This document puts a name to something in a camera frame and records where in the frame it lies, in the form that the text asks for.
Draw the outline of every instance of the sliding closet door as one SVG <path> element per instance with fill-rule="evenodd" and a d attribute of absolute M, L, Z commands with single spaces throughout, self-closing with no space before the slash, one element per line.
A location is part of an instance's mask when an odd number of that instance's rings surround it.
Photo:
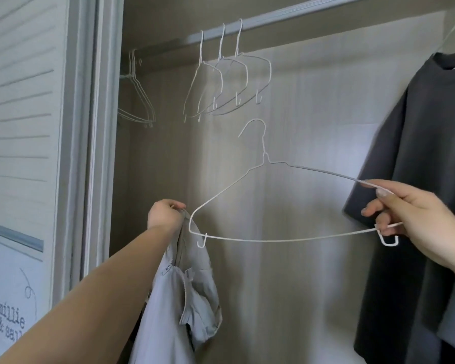
<path fill-rule="evenodd" d="M 94 2 L 0 0 L 0 355 L 79 278 Z"/>

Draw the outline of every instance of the fabric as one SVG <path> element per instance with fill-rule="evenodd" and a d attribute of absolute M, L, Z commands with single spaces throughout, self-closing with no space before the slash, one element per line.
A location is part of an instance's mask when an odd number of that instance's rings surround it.
<path fill-rule="evenodd" d="M 360 178 L 434 192 L 455 213 L 455 54 L 432 56 L 411 80 L 377 134 Z M 374 198 L 374 190 L 356 186 L 345 212 L 373 227 L 375 220 L 360 211 Z M 355 350 L 368 364 L 442 363 L 442 339 L 455 343 L 455 276 L 407 238 L 395 248 L 376 245 Z"/>
<path fill-rule="evenodd" d="M 222 322 L 211 261 L 188 213 L 165 252 L 153 282 L 129 363 L 195 363 L 194 352 Z M 199 232 L 192 223 L 193 231 Z"/>

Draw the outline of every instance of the closet rod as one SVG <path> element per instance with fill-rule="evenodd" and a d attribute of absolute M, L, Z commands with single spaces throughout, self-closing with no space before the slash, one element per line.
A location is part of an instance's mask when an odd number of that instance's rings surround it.
<path fill-rule="evenodd" d="M 301 4 L 288 6 L 283 9 L 267 12 L 254 16 L 252 18 L 243 19 L 243 30 L 263 27 L 268 24 L 281 22 L 302 15 L 307 15 L 316 11 L 331 9 L 336 6 L 346 5 L 359 0 L 309 0 Z M 225 25 L 225 36 L 235 34 L 239 31 L 240 22 L 235 21 Z M 215 27 L 204 31 L 204 42 L 221 38 L 223 27 Z M 201 33 L 194 33 L 184 38 L 177 38 L 171 41 L 162 42 L 141 48 L 137 50 L 138 57 L 147 57 L 159 55 L 164 52 L 174 51 L 179 48 L 189 46 L 191 44 L 200 43 Z"/>

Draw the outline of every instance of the closet back panel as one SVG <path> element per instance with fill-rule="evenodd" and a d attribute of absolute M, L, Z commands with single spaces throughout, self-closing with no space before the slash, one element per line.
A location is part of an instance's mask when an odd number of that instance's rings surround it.
<path fill-rule="evenodd" d="M 379 125 L 441 42 L 444 18 L 437 12 L 258 51 L 273 62 L 262 103 L 200 122 L 184 124 L 182 116 L 195 66 L 142 77 L 157 123 L 147 129 L 120 122 L 130 129 L 117 145 L 129 147 L 121 152 L 122 161 L 129 156 L 122 165 L 128 189 L 115 190 L 127 196 L 113 204 L 127 204 L 123 239 L 146 229 L 158 199 L 179 199 L 192 212 L 260 163 L 262 125 L 238 138 L 252 118 L 267 122 L 271 159 L 357 177 Z M 212 73 L 201 78 L 198 87 L 216 84 Z M 226 76 L 228 86 L 243 79 Z M 249 89 L 265 79 L 255 69 Z M 192 101 L 199 96 L 196 88 Z M 134 113 L 141 115 L 138 101 Z M 201 232 L 247 239 L 355 231 L 359 226 L 341 212 L 353 185 L 268 165 L 202 209 L 195 222 Z M 290 244 L 208 240 L 224 322 L 201 362 L 363 363 L 352 343 L 377 242 L 375 234 Z"/>

